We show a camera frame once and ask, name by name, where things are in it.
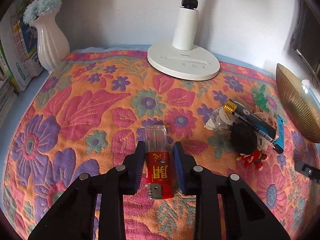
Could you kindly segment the stack of books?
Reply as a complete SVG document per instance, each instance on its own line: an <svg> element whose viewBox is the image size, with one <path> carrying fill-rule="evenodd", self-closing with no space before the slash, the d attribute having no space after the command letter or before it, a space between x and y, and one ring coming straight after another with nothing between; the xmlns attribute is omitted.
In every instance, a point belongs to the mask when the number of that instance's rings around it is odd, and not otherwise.
<svg viewBox="0 0 320 240"><path fill-rule="evenodd" d="M1 20L1 46L18 91L25 91L44 70L37 53L36 28L7 12Z"/></svg>

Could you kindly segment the clear plastic tape dispenser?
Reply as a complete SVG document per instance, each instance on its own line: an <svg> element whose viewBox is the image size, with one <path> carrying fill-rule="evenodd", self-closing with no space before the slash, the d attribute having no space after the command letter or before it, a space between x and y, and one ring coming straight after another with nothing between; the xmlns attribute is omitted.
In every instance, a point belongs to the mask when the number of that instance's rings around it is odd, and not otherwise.
<svg viewBox="0 0 320 240"><path fill-rule="evenodd" d="M223 107L218 107L210 114L204 127L210 131L227 134L234 122L235 119L230 113L227 113Z"/></svg>

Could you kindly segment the red transparent lighter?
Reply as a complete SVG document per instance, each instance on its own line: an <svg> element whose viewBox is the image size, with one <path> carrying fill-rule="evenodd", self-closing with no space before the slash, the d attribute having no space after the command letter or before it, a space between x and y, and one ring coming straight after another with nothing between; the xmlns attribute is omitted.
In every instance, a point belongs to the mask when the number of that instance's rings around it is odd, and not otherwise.
<svg viewBox="0 0 320 240"><path fill-rule="evenodd" d="M169 199L172 189L170 154L164 125L145 129L146 188L150 199Z"/></svg>

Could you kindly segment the green plastic toy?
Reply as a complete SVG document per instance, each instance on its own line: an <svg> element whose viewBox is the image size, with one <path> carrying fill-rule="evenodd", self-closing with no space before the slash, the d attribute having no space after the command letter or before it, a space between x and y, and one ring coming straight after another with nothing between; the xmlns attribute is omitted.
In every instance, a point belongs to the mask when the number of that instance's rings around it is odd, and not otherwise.
<svg viewBox="0 0 320 240"><path fill-rule="evenodd" d="M253 87L252 88L253 101L260 109L269 113L270 109L267 107L268 100L264 96L265 91L266 91L265 85L262 85L260 88Z"/></svg>

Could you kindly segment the floral woven cloth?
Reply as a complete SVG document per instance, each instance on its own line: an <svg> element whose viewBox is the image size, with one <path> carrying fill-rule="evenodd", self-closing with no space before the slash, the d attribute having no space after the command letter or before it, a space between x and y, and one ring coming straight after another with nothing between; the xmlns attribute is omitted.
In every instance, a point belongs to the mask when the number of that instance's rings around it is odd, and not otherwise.
<svg viewBox="0 0 320 240"><path fill-rule="evenodd" d="M266 151L263 169L236 161L227 135L204 127L228 99L258 107L252 88L266 86L269 114L284 120L282 154ZM295 162L319 167L278 98L276 78L262 70L220 62L208 81L184 81L152 68L141 50L70 54L28 104L10 140L2 183L2 210L22 239L81 173L106 173L144 140L145 128L164 125L168 143L215 174L237 173L298 238L319 207L319 185L295 171Z"/></svg>

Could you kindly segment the blue lighter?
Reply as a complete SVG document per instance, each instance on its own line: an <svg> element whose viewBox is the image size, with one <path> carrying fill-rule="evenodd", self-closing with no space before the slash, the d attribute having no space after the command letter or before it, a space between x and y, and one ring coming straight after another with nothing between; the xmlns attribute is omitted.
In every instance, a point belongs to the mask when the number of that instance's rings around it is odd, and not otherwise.
<svg viewBox="0 0 320 240"><path fill-rule="evenodd" d="M285 148L285 134L284 134L284 121L279 115L277 115L277 128L278 128L277 129L278 137L273 142L273 146L274 146L274 150L278 154L282 154Z"/></svg>

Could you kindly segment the white desk lamp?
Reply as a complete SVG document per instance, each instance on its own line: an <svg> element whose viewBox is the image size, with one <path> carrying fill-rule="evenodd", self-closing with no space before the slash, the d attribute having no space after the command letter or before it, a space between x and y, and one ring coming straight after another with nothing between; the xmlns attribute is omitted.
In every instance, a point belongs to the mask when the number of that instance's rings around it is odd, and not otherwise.
<svg viewBox="0 0 320 240"><path fill-rule="evenodd" d="M206 81L217 76L218 59L206 49L194 44L198 15L198 0L182 0L171 42L158 42L147 51L149 64L156 70L188 81Z"/></svg>

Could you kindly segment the black-haired red doll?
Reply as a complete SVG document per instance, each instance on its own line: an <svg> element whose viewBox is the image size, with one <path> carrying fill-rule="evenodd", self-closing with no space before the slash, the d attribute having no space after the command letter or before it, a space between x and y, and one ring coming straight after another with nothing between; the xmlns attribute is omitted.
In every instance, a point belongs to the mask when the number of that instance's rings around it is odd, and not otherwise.
<svg viewBox="0 0 320 240"><path fill-rule="evenodd" d="M258 140L255 130L244 123L234 122L230 128L230 141L238 154L236 161L243 161L244 167L255 166L255 169L263 169L263 160L268 157L258 149Z"/></svg>

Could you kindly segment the amber ribbed glass bowl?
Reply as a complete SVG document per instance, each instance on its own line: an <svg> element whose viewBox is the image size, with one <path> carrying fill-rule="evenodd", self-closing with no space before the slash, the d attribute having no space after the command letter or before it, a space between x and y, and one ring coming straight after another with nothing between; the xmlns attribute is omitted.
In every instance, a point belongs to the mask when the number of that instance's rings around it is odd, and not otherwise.
<svg viewBox="0 0 320 240"><path fill-rule="evenodd" d="M319 107L311 93L282 64L276 67L276 84L280 101L296 129L309 141L319 143Z"/></svg>

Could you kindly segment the black television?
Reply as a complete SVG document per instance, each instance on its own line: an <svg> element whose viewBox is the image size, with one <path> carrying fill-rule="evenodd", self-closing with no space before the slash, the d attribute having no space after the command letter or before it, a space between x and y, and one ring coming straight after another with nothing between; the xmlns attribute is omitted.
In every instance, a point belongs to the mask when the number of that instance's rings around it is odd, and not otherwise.
<svg viewBox="0 0 320 240"><path fill-rule="evenodd" d="M304 0L300 5L298 23L291 40L291 48L303 60L319 82L319 22Z"/></svg>

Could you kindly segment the black fashion lighter gold cap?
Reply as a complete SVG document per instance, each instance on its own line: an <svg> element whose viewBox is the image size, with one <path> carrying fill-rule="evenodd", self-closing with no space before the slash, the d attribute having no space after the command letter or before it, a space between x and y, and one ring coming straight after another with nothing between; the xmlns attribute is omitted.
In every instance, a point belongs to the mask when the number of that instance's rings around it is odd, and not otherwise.
<svg viewBox="0 0 320 240"><path fill-rule="evenodd" d="M269 142L274 142L276 138L276 130L267 122L260 119L242 104L229 99L223 106L224 110L248 126L251 126L257 133Z"/></svg>

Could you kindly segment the white ribbed vase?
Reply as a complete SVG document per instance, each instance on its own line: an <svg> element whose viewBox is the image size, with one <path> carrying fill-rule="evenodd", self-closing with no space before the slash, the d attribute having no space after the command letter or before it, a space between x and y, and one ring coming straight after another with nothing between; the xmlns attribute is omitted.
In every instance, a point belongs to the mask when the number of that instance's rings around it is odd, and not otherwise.
<svg viewBox="0 0 320 240"><path fill-rule="evenodd" d="M56 23L59 9L40 15L30 23L37 30L37 55L42 67L49 73L58 68L69 54L69 42Z"/></svg>

